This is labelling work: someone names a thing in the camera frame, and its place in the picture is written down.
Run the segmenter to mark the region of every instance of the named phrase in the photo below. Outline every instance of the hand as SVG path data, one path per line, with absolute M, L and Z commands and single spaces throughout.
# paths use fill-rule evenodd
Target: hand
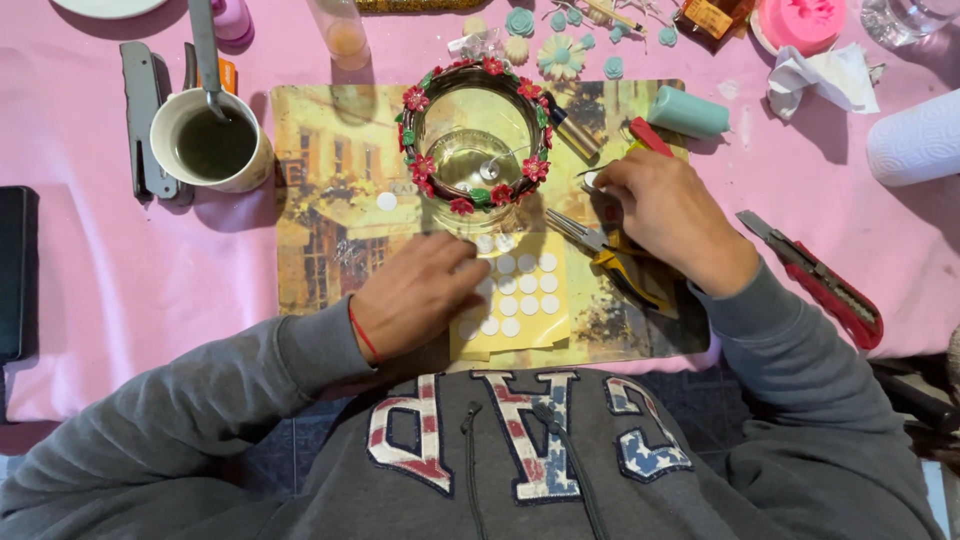
M 754 244 L 733 228 L 683 160 L 635 149 L 593 182 L 623 206 L 624 232 L 710 296 L 739 292 L 759 265 Z
M 488 274 L 490 265 L 476 260 L 474 244 L 446 232 L 417 235 L 360 287 L 350 310 L 386 360 L 424 345 L 461 312 L 483 305 L 474 288 Z M 353 333 L 364 358 L 374 364 L 355 326 Z

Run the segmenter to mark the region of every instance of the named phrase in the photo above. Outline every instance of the pink tablecloth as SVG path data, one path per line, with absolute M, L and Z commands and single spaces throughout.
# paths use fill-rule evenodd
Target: pink tablecloth
M 669 0 L 660 3 L 673 9 L 666 8 Z M 449 62 L 444 45 L 460 35 L 466 16 L 368 16 L 372 69 L 347 75 L 331 70 L 306 0 L 249 4 L 256 39 L 232 60 L 239 93 L 267 133 L 271 87 L 412 83 Z M 493 0 L 479 14 L 502 25 L 510 7 Z M 535 8 L 534 55 L 551 34 L 540 20 L 548 8 L 545 0 Z M 60 420 L 139 372 L 276 314 L 273 192 L 198 190 L 193 207 L 173 211 L 143 208 L 131 196 L 118 44 L 145 41 L 167 60 L 179 87 L 182 44 L 191 40 L 186 0 L 128 21 L 84 19 L 43 0 L 8 2 L 3 11 L 0 184 L 27 184 L 41 197 L 40 354 L 7 366 L 8 418 Z M 857 40 L 873 61 L 889 63 L 877 88 L 881 114 L 847 115 L 808 98 L 791 124 L 770 119 L 762 97 L 772 58 L 749 38 L 712 58 L 684 38 L 675 48 L 654 39 L 644 54 L 630 37 L 614 46 L 607 31 L 594 30 L 598 45 L 583 78 L 602 79 L 604 59 L 619 55 L 626 78 L 682 78 L 690 92 L 729 106 L 735 135 L 719 145 L 697 144 L 691 157 L 724 209 L 731 216 L 755 210 L 872 298 L 887 327 L 875 355 L 942 351 L 960 322 L 960 184 L 887 190 L 870 178 L 864 140 L 882 115 L 956 87 L 960 69 L 949 68 L 955 55 L 948 47 L 960 41 L 946 42 L 953 32 L 944 34 L 936 43 L 941 50 L 918 57 L 927 68 L 869 42 L 858 11 L 849 7 L 840 44 Z M 578 37 L 588 29 L 568 32 Z M 532 61 L 518 72 L 538 77 Z M 770 251 L 760 251 L 788 282 Z M 616 367 L 677 370 L 710 358 Z

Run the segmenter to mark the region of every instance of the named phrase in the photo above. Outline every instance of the person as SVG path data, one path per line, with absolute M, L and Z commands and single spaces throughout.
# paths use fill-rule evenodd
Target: person
M 766 405 L 725 478 L 635 380 L 576 367 L 433 370 L 364 393 L 287 502 L 216 478 L 332 384 L 417 365 L 483 302 L 487 263 L 435 233 L 333 307 L 203 345 L 66 421 L 0 487 L 0 538 L 941 538 L 867 363 L 780 285 L 695 171 L 634 150 L 596 185 L 623 204 L 626 233 L 689 278 Z

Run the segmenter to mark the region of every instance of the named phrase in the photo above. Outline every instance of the sleeve cuff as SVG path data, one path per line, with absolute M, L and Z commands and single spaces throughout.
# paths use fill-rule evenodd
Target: sleeve cuff
M 288 316 L 280 323 L 280 356 L 294 382 L 309 396 L 334 382 L 374 373 L 353 337 L 349 299 L 312 315 Z
M 793 324 L 802 303 L 780 284 L 763 258 L 750 282 L 731 296 L 713 298 L 692 282 L 687 287 L 704 305 L 714 331 L 736 338 L 770 335 Z

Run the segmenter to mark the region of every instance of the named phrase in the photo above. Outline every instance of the black phone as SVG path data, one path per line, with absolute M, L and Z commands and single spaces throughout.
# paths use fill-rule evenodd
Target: black phone
M 36 352 L 39 201 L 24 185 L 0 187 L 0 366 Z

